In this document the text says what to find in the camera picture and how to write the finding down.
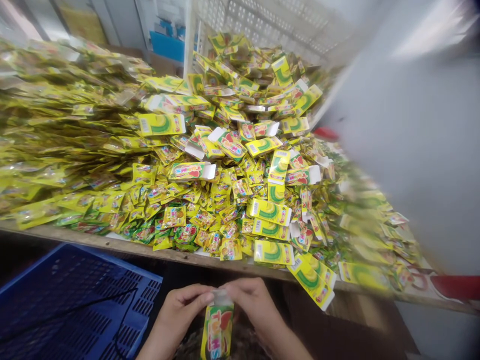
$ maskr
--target white wall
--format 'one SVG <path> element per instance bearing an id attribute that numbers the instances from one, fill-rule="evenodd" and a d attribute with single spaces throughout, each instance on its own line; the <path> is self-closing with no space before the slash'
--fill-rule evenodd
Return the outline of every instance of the white wall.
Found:
<path id="1" fill-rule="evenodd" d="M 339 132 L 350 157 L 410 219 L 441 268 L 480 275 L 480 57 L 393 55 L 435 3 L 397 0 L 323 123 Z M 478 317 L 404 303 L 398 308 L 424 355 L 474 358 L 469 335 L 478 334 Z"/>

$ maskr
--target blue box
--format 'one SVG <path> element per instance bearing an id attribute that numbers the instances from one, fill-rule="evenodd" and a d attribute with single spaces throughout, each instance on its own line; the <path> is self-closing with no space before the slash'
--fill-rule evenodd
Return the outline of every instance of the blue box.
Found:
<path id="1" fill-rule="evenodd" d="M 153 52 L 157 55 L 183 63 L 185 60 L 185 43 L 155 31 L 150 31 Z"/>
<path id="2" fill-rule="evenodd" d="M 0 359 L 117 359 L 132 357 L 147 327 L 162 277 L 80 245 L 62 244 L 0 289 Z M 1 343 L 60 312 L 99 302 Z"/>

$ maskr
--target black cable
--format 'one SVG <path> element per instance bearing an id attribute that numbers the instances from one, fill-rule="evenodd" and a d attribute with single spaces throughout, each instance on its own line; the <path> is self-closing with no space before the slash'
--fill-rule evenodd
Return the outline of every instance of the black cable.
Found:
<path id="1" fill-rule="evenodd" d="M 131 288 L 129 290 L 126 290 L 124 292 L 121 292 L 119 294 L 116 294 L 116 295 L 112 295 L 112 296 L 108 296 L 108 297 L 102 297 L 98 300 L 94 300 L 94 301 L 90 301 L 90 302 L 87 302 L 85 304 L 82 304 L 82 305 L 79 305 L 79 306 L 76 306 L 76 307 L 73 307 L 71 309 L 68 309 L 68 310 L 64 310 L 64 311 L 60 311 L 58 313 L 55 313 L 43 320 L 40 320 L 40 321 L 37 321 L 37 322 L 34 322 L 33 324 L 19 330 L 19 331 L 16 331 L 12 334 L 10 334 L 9 336 L 7 337 L 3 337 L 3 338 L 0 338 L 0 345 L 2 344 L 5 344 L 5 343 L 8 343 L 16 338 L 18 338 L 19 336 L 22 336 L 23 334 L 33 330 L 33 329 L 36 329 L 36 328 L 39 328 L 41 327 L 43 324 L 46 324 L 48 323 L 49 321 L 52 321 L 54 319 L 58 319 L 58 318 L 62 318 L 68 314 L 71 314 L 73 312 L 77 312 L 79 310 L 83 310 L 83 309 L 86 309 L 88 308 L 89 306 L 92 306 L 92 305 L 95 305 L 95 304 L 98 304 L 98 303 L 103 303 L 103 302 L 106 302 L 106 301 L 109 301 L 109 300 L 113 300 L 113 299 L 116 299 L 116 298 L 120 298 L 122 297 L 123 295 L 126 295 L 126 294 L 129 294 L 129 293 L 133 293 L 131 299 L 130 299 L 130 304 L 128 305 L 128 307 L 126 308 L 126 311 L 125 313 L 123 314 L 123 317 L 121 319 L 121 322 L 120 322 L 120 325 L 115 333 L 115 335 L 113 336 L 113 339 L 114 339 L 114 346 L 115 346 L 115 351 L 117 353 L 118 356 L 120 356 L 120 358 L 122 359 L 127 359 L 126 356 L 124 356 L 120 349 L 119 349 L 119 345 L 118 345 L 118 339 L 119 339 L 119 332 L 120 332 L 120 329 L 122 328 L 122 325 L 124 324 L 124 321 L 125 321 L 125 318 L 127 317 L 127 314 L 130 310 L 130 307 L 132 306 L 133 302 L 134 302 L 134 298 L 135 296 L 137 295 L 137 291 L 138 291 L 138 287 L 134 287 L 134 288 Z"/>

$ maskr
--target finger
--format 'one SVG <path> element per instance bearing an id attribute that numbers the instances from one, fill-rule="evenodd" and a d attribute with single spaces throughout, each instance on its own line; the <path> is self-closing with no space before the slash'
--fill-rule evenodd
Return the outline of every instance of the finger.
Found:
<path id="1" fill-rule="evenodd" d="M 247 312 L 252 307 L 251 296 L 241 288 L 233 283 L 229 283 L 225 289 L 230 299 L 232 299 L 234 303 L 237 303 L 243 310 Z"/>
<path id="2" fill-rule="evenodd" d="M 185 313 L 190 322 L 198 315 L 198 313 L 214 300 L 214 295 L 211 292 L 203 293 L 193 300 L 190 304 L 185 306 Z"/>
<path id="3" fill-rule="evenodd" d="M 236 286 L 244 292 L 251 294 L 258 288 L 262 287 L 264 285 L 264 281 L 260 277 L 243 277 L 234 281 L 227 282 L 225 285 L 220 286 L 219 289 L 226 289 L 228 285 Z"/>
<path id="4" fill-rule="evenodd" d="M 185 302 L 197 297 L 198 295 L 208 293 L 215 288 L 207 285 L 193 284 L 187 287 L 183 287 L 175 290 L 176 299 L 184 304 Z"/>

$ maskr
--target wooden table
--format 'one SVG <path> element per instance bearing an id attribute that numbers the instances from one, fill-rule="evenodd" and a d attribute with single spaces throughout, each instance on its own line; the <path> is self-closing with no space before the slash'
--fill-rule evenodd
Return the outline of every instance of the wooden table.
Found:
<path id="1" fill-rule="evenodd" d="M 246 264 L 240 261 L 219 261 L 219 259 L 213 257 L 180 252 L 170 249 L 152 251 L 152 248 L 150 246 L 145 246 L 142 244 L 118 240 L 105 236 L 90 235 L 62 227 L 55 227 L 52 225 L 40 225 L 32 227 L 25 231 L 20 231 L 18 230 L 17 225 L 13 220 L 3 220 L 0 221 L 0 231 L 16 234 L 26 234 L 30 236 L 35 236 L 46 241 L 61 241 L 73 244 L 80 244 L 99 249 L 135 254 L 165 261 L 173 261 L 219 270 L 234 271 L 238 273 L 243 273 L 246 276 L 273 278 L 282 281 L 296 282 L 295 278 L 288 271 L 270 269 L 254 264 Z M 336 292 L 340 291 L 356 294 L 371 294 L 368 290 L 361 286 L 339 280 L 335 282 L 334 290 Z M 469 304 L 459 303 L 455 301 L 429 298 L 404 292 L 394 292 L 391 295 L 391 299 L 395 301 L 425 305 L 461 313 L 480 315 L 480 312 L 473 309 Z"/>

